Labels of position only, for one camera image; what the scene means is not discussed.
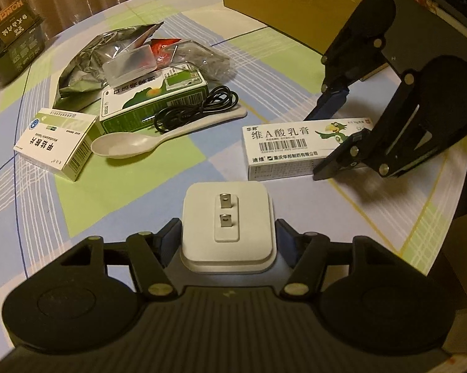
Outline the white power adapter plug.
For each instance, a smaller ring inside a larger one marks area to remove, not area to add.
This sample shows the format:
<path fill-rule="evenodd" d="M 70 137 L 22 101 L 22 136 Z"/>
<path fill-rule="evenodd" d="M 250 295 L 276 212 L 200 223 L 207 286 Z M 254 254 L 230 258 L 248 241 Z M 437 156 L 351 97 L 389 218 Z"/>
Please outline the white power adapter plug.
<path fill-rule="evenodd" d="M 180 257 L 198 274 L 255 274 L 276 260 L 273 204 L 259 182 L 203 182 L 185 195 Z"/>

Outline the white ointment box with parrot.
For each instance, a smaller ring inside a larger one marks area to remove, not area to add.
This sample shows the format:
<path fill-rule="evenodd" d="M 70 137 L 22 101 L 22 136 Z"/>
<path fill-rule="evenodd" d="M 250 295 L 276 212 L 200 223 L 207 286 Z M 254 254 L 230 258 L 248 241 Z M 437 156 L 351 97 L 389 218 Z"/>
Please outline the white ointment box with parrot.
<path fill-rule="evenodd" d="M 248 180 L 310 175 L 349 136 L 372 127 L 367 117 L 244 126 Z"/>

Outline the beige plastic spoon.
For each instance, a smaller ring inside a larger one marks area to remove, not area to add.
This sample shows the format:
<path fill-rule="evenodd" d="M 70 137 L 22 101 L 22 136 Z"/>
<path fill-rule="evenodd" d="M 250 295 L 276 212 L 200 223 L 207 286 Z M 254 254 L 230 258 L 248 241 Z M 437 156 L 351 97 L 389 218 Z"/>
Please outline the beige plastic spoon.
<path fill-rule="evenodd" d="M 91 143 L 93 154 L 102 158 L 126 159 L 154 151 L 165 141 L 187 135 L 189 133 L 206 129 L 230 120 L 242 119 L 248 111 L 238 105 L 228 112 L 208 115 L 188 125 L 181 126 L 173 131 L 161 135 L 147 136 L 136 132 L 116 132 L 98 137 Z"/>

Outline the clear plastic bag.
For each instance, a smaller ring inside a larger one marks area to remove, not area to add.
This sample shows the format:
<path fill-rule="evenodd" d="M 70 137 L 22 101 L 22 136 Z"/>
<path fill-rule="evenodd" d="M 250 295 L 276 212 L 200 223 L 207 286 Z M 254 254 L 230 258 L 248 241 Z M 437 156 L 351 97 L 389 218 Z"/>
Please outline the clear plastic bag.
<path fill-rule="evenodd" d="M 168 67 L 184 63 L 197 68 L 206 80 L 214 83 L 226 83 L 236 75 L 229 57 L 191 39 L 180 40 L 175 45 Z"/>

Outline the white mecobalamin tablets box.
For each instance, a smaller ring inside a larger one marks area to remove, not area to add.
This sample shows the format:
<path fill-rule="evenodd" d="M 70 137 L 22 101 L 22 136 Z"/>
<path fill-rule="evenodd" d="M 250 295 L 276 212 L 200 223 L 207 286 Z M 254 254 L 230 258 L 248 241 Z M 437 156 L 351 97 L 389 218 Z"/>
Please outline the white mecobalamin tablets box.
<path fill-rule="evenodd" d="M 30 163 L 76 181 L 91 156 L 91 143 L 104 134 L 97 115 L 40 109 L 14 146 Z"/>

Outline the green white medicine box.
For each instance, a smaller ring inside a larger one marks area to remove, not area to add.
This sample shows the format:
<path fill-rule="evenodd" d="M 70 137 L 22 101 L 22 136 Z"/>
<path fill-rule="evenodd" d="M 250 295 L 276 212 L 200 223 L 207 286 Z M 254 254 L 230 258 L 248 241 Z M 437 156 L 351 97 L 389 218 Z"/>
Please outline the green white medicine box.
<path fill-rule="evenodd" d="M 201 104 L 209 93 L 199 69 L 189 63 L 150 72 L 102 92 L 99 121 L 107 133 L 150 127 L 157 112 L 169 106 Z"/>

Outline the silver foil bag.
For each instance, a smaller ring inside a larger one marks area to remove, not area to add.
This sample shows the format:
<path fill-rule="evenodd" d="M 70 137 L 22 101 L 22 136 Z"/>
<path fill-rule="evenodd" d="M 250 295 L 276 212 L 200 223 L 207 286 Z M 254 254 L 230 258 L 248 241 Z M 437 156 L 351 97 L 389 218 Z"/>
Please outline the silver foil bag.
<path fill-rule="evenodd" d="M 87 104 L 83 104 L 82 100 L 109 84 L 103 64 L 121 53 L 142 46 L 162 25 L 163 22 L 132 25 L 95 36 L 71 59 L 59 76 L 53 107 L 68 111 L 85 108 Z"/>

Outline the clear plastic case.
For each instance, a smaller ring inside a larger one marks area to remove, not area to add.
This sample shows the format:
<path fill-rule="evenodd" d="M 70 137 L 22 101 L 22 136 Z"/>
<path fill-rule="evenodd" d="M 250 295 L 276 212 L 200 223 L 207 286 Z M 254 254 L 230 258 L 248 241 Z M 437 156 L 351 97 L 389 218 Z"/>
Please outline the clear plastic case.
<path fill-rule="evenodd" d="M 156 58 L 150 45 L 130 51 L 121 51 L 114 59 L 103 64 L 103 73 L 111 88 L 127 84 L 156 70 Z"/>

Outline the red snack packet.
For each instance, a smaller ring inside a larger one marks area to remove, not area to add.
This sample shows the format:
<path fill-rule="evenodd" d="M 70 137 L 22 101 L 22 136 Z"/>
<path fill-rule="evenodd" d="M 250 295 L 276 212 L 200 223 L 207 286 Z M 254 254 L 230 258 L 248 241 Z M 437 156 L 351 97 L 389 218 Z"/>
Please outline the red snack packet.
<path fill-rule="evenodd" d="M 152 49 L 158 68 L 167 67 L 172 60 L 175 45 L 179 43 L 177 38 L 152 38 L 148 44 Z"/>

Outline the checkered tablecloth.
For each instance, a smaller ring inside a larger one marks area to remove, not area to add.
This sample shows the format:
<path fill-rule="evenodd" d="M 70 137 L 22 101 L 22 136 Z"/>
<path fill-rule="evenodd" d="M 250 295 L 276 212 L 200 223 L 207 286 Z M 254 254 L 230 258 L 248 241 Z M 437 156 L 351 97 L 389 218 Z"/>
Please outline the checkered tablecloth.
<path fill-rule="evenodd" d="M 93 37 L 157 23 L 161 37 L 194 39 L 230 57 L 230 88 L 248 115 L 171 140 L 141 159 L 91 157 L 76 182 L 18 157 L 13 147 L 33 116 L 54 101 L 58 78 Z M 302 120 L 320 96 L 320 55 L 232 11 L 222 0 L 129 0 L 68 28 L 21 77 L 0 89 L 0 359 L 12 348 L 1 322 L 8 293 L 90 235 L 119 241 L 156 231 L 182 213 L 191 184 L 247 177 L 242 129 Z M 401 178 L 367 168 L 316 182 L 269 181 L 276 216 L 335 241 L 369 236 L 421 271 L 431 269 L 459 202 L 467 137 Z"/>

